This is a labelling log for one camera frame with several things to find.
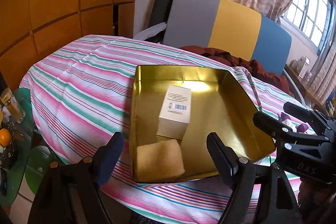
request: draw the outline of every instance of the jar lid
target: jar lid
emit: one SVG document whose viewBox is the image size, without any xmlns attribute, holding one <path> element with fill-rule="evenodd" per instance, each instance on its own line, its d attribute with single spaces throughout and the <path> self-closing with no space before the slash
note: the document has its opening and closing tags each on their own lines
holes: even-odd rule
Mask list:
<svg viewBox="0 0 336 224">
<path fill-rule="evenodd" d="M 6 88 L 0 96 L 0 99 L 3 103 L 6 103 L 12 97 L 12 91 L 10 88 Z"/>
</svg>

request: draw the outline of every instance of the metal bolt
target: metal bolt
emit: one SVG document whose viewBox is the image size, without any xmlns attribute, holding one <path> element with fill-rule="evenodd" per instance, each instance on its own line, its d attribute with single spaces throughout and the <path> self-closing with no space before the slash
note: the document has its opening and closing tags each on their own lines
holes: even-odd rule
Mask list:
<svg viewBox="0 0 336 224">
<path fill-rule="evenodd" d="M 51 164 L 50 164 L 50 168 L 56 168 L 58 166 L 58 162 L 57 161 L 53 161 Z"/>
<path fill-rule="evenodd" d="M 239 158 L 239 162 L 242 163 L 242 164 L 246 164 L 246 163 L 248 163 L 248 161 L 249 160 L 247 158 L 245 158 L 245 157 L 240 157 Z"/>
<path fill-rule="evenodd" d="M 92 162 L 92 157 L 88 156 L 88 157 L 85 157 L 83 159 L 83 162 L 86 163 L 86 164 L 89 164 L 90 162 Z"/>
<path fill-rule="evenodd" d="M 272 166 L 273 168 L 277 169 L 277 170 L 279 170 L 279 169 L 280 169 L 280 166 L 279 166 L 279 164 L 278 164 L 278 163 L 276 163 L 276 162 L 272 163 L 272 164 L 271 164 L 271 166 Z"/>
<path fill-rule="evenodd" d="M 291 150 L 292 146 L 291 146 L 290 143 L 285 143 L 285 148 L 288 149 L 288 150 Z"/>
</svg>

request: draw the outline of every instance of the gray yellow blue headboard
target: gray yellow blue headboard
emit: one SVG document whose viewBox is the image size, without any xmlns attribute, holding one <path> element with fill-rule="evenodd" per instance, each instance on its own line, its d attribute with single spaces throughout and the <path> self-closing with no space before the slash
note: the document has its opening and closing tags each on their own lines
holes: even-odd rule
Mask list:
<svg viewBox="0 0 336 224">
<path fill-rule="evenodd" d="M 256 59 L 277 75 L 285 67 L 291 42 L 280 25 L 230 0 L 173 0 L 163 39 L 173 47 L 213 47 Z"/>
</svg>

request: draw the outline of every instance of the glass jar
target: glass jar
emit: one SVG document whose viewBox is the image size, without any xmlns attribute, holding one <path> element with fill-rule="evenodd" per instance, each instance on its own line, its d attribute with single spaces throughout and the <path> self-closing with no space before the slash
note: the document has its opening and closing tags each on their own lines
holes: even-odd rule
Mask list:
<svg viewBox="0 0 336 224">
<path fill-rule="evenodd" d="M 26 113 L 21 108 L 10 88 L 6 88 L 1 93 L 0 99 L 9 112 L 13 115 L 16 122 L 21 123 L 24 120 Z"/>
</svg>

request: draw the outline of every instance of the table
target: table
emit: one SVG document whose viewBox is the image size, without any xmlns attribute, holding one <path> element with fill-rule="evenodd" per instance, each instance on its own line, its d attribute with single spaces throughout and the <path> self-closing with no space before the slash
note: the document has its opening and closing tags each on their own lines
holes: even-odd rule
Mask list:
<svg viewBox="0 0 336 224">
<path fill-rule="evenodd" d="M 13 134 L 13 138 L 16 141 L 18 157 L 14 166 L 10 170 L 6 169 L 7 195 L 3 196 L 0 194 L 0 204 L 3 207 L 10 206 L 19 192 L 34 132 L 34 120 L 29 90 L 21 88 L 14 90 L 13 94 L 26 112 L 26 117 L 22 123 L 14 122 L 13 117 L 10 117 L 10 122 L 13 122 L 14 127 L 9 127 L 8 129 Z"/>
<path fill-rule="evenodd" d="M 21 87 L 31 91 L 34 121 L 46 143 L 65 163 L 93 155 L 114 132 L 125 136 L 123 153 L 102 191 L 130 209 L 164 223 L 217 223 L 231 190 L 212 178 L 169 184 L 137 184 L 129 172 L 128 132 L 137 65 L 164 64 L 228 70 L 259 110 L 277 118 L 283 104 L 300 103 L 242 67 L 230 68 L 194 53 L 124 37 L 88 35 L 59 49 L 27 72 Z M 293 118 L 293 123 L 301 122 Z M 276 153 L 258 163 L 270 165 Z M 288 174 L 297 196 L 300 180 Z M 251 222 L 256 185 L 246 222 Z"/>
<path fill-rule="evenodd" d="M 322 111 L 325 115 L 329 116 L 329 114 L 326 111 L 326 108 L 320 104 L 320 102 L 318 102 L 318 100 L 316 100 L 313 95 L 311 95 L 306 87 L 302 84 L 302 78 L 299 77 L 299 74 L 293 70 L 290 66 L 288 66 L 287 64 L 285 65 L 285 70 L 286 72 L 289 74 L 289 76 L 292 78 L 293 82 L 295 83 L 295 85 L 298 87 L 300 93 L 302 94 L 303 98 L 307 101 L 312 102 L 312 107 L 313 108 L 317 108 L 318 110 Z"/>
</svg>

